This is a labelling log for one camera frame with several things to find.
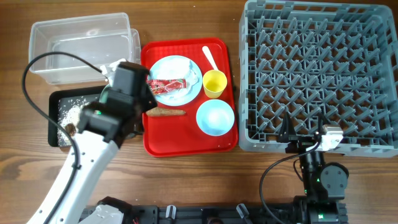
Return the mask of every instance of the black container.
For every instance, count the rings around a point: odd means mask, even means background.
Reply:
[[[55,91],[50,95],[49,98],[49,116],[54,121],[58,122],[64,116],[64,111],[69,111],[74,102],[83,101],[90,103],[92,101],[98,101],[102,90],[105,86],[95,86],[89,88],[80,88],[74,90],[62,90]],[[64,141],[58,143],[57,127],[49,122],[49,144],[52,147],[68,147],[69,144]]]

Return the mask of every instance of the wire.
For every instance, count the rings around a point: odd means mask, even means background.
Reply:
[[[293,162],[293,168],[294,168],[294,172],[297,174],[297,177],[301,180],[301,182],[304,182],[303,178],[300,176],[299,172],[297,172],[297,169],[296,169],[296,162],[299,161],[299,160],[300,160],[300,159],[294,160],[294,162]]]
[[[57,200],[57,202],[55,203],[53,209],[51,210],[51,212],[49,213],[48,217],[45,219],[44,223],[47,224],[48,222],[51,221],[52,217],[54,216],[55,212],[58,210],[58,207],[60,206],[60,204],[62,203],[63,199],[65,198],[66,194],[69,191],[70,186],[72,185],[72,182],[76,176],[76,172],[80,167],[80,155],[79,155],[79,148],[77,147],[76,142],[72,139],[72,137],[67,133],[67,131],[60,126],[56,121],[54,121],[52,118],[50,118],[47,114],[45,114],[33,101],[32,99],[29,97],[29,95],[27,94],[26,91],[26,75],[27,72],[29,71],[29,69],[31,68],[31,66],[38,60],[49,56],[49,55],[66,55],[69,57],[73,57],[75,59],[80,60],[81,62],[85,63],[86,65],[90,66],[91,68],[95,69],[97,72],[101,73],[101,70],[96,68],[94,65],[88,63],[86,60],[77,57],[76,55],[73,54],[69,54],[69,53],[65,53],[65,52],[47,52],[44,53],[42,55],[37,56],[36,58],[34,58],[31,62],[29,62],[29,64],[26,66],[25,71],[22,75],[22,91],[24,92],[24,96],[27,100],[27,102],[33,107],[33,109],[35,109],[40,115],[42,115],[45,119],[47,119],[48,121],[50,121],[53,125],[55,125],[59,130],[61,130],[61,132],[66,135],[66,137],[69,139],[69,141],[71,142],[71,145],[73,147],[73,152],[75,153],[75,162],[74,162],[74,166],[72,169],[72,173],[70,174],[70,177],[68,179],[68,182],[63,190],[63,192],[61,193],[61,196],[59,197],[59,199]]]
[[[283,158],[283,159],[279,159],[278,161],[274,162],[273,165],[269,166],[269,167],[266,169],[266,171],[264,171],[264,173],[262,174],[261,179],[260,179],[260,199],[261,199],[262,205],[263,205],[264,208],[267,210],[267,212],[269,213],[269,215],[270,215],[272,218],[274,218],[276,221],[278,221],[279,223],[285,224],[284,222],[282,222],[278,217],[276,217],[276,216],[271,212],[271,210],[268,208],[268,206],[267,206],[267,204],[266,204],[266,201],[264,200],[264,195],[262,194],[262,183],[264,182],[264,178],[266,177],[266,175],[268,174],[268,172],[269,172],[272,168],[274,168],[276,165],[280,164],[281,162],[285,162],[285,161],[287,161],[287,160],[289,160],[289,159],[294,159],[294,158],[298,158],[298,157],[307,155],[307,154],[309,154],[309,153],[311,153],[311,152],[317,150],[320,144],[321,144],[321,142],[318,142],[317,145],[316,145],[313,149],[311,149],[311,150],[309,150],[309,151],[307,151],[307,152],[303,152],[303,153],[301,153],[301,154],[297,154],[297,155],[293,155],[293,156],[288,156],[288,157],[285,157],[285,158]]]

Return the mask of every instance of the red wrapper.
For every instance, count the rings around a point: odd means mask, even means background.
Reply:
[[[147,84],[154,95],[169,93],[187,87],[184,78],[176,80],[147,80]]]

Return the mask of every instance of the wooden surface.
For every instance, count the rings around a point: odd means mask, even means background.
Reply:
[[[64,153],[48,145],[47,121],[28,105],[21,91],[34,22],[126,12],[142,45],[154,40],[219,37],[228,46],[233,79],[239,86],[238,23],[244,1],[74,1],[0,3],[0,223],[25,223],[42,203],[65,160]],[[387,4],[398,17],[396,1],[351,2]],[[44,111],[53,91],[76,87],[50,86],[32,74],[27,82],[28,92]],[[133,205],[259,204],[262,172],[284,156],[248,153],[237,146],[228,153],[156,159],[145,152],[138,137],[126,141],[110,163],[90,204],[105,196]],[[398,222],[398,157],[328,154],[326,160],[340,162],[350,171],[344,200],[350,223]],[[303,194],[291,162],[269,174],[264,193],[269,202],[289,202],[294,195]]]

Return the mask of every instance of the gray dish rack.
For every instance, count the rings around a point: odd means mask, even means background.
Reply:
[[[398,154],[397,34],[387,6],[248,1],[239,23],[239,146],[284,152],[286,111],[297,134],[317,113],[344,139],[347,156]]]

